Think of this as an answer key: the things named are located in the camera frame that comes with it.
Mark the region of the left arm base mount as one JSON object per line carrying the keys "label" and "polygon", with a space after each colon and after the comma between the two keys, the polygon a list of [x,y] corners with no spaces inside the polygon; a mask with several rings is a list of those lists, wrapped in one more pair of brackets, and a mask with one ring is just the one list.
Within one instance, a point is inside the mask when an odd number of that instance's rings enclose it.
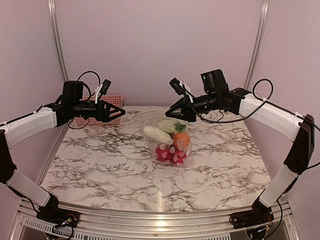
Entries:
{"label": "left arm base mount", "polygon": [[49,216],[48,214],[40,212],[36,214],[36,218],[46,222],[54,223],[56,225],[61,224],[63,221],[66,221],[67,219],[71,219],[72,221],[68,224],[68,226],[76,228],[79,222],[80,213],[78,211],[60,208],[56,216]]}

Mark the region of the white fake daikon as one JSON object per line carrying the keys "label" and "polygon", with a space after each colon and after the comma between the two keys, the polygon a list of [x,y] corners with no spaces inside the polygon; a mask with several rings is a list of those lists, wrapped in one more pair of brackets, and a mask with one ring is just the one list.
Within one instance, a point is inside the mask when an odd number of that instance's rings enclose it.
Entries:
{"label": "white fake daikon", "polygon": [[143,128],[143,133],[147,138],[153,141],[156,141],[158,143],[171,145],[174,142],[174,140],[171,138],[171,136],[167,132],[155,126],[145,126]]}

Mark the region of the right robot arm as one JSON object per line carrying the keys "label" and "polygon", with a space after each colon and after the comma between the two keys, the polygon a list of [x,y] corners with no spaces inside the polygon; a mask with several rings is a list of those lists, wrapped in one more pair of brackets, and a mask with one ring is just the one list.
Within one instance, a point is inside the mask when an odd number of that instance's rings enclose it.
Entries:
{"label": "right robot arm", "polygon": [[269,79],[270,92],[257,96],[242,87],[230,89],[221,69],[201,74],[204,94],[194,96],[188,86],[177,78],[169,84],[182,98],[165,113],[167,117],[207,124],[232,124],[251,121],[271,130],[275,137],[286,141],[287,153],[281,168],[259,195],[247,219],[258,224],[267,216],[267,209],[293,187],[299,176],[311,169],[310,160],[315,148],[315,131],[318,130],[311,115],[301,115],[271,102],[274,86]]}

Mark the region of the green fake vegetable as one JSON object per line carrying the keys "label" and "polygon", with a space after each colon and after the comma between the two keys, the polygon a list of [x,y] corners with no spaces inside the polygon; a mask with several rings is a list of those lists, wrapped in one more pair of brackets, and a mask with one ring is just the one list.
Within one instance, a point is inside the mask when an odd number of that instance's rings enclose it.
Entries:
{"label": "green fake vegetable", "polygon": [[174,124],[174,128],[175,128],[175,131],[177,133],[183,133],[186,130],[187,127],[186,127],[185,124],[177,122],[177,123]]}

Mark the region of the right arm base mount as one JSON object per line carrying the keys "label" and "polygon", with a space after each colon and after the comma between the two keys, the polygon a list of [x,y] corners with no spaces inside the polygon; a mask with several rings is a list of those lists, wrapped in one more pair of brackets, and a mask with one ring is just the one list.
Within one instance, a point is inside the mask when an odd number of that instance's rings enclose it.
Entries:
{"label": "right arm base mount", "polygon": [[246,210],[232,213],[229,217],[229,222],[233,225],[234,229],[241,229],[271,223],[274,219],[274,215],[270,210],[267,213]]}

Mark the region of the clear zip top bag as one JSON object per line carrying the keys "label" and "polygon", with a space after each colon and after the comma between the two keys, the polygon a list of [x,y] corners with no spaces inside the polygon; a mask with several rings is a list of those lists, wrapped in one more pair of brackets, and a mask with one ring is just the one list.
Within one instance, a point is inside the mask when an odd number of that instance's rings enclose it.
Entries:
{"label": "clear zip top bag", "polygon": [[177,167],[190,164],[192,143],[186,121],[154,110],[141,114],[138,122],[155,163]]}

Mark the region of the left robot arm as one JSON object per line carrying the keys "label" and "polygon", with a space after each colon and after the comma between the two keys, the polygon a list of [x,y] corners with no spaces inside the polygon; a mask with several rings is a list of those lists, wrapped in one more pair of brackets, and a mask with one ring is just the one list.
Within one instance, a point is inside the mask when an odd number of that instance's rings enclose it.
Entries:
{"label": "left robot arm", "polygon": [[62,94],[54,102],[0,125],[1,184],[38,206],[37,214],[53,223],[60,222],[64,216],[58,198],[18,169],[25,164],[21,159],[15,164],[13,157],[26,157],[29,164],[37,163],[31,158],[46,153],[40,149],[43,146],[40,137],[51,129],[66,126],[75,118],[109,123],[122,117],[126,113],[124,109],[102,99],[110,86],[111,81],[105,79],[84,99],[83,91],[88,85],[80,80],[66,81]]}

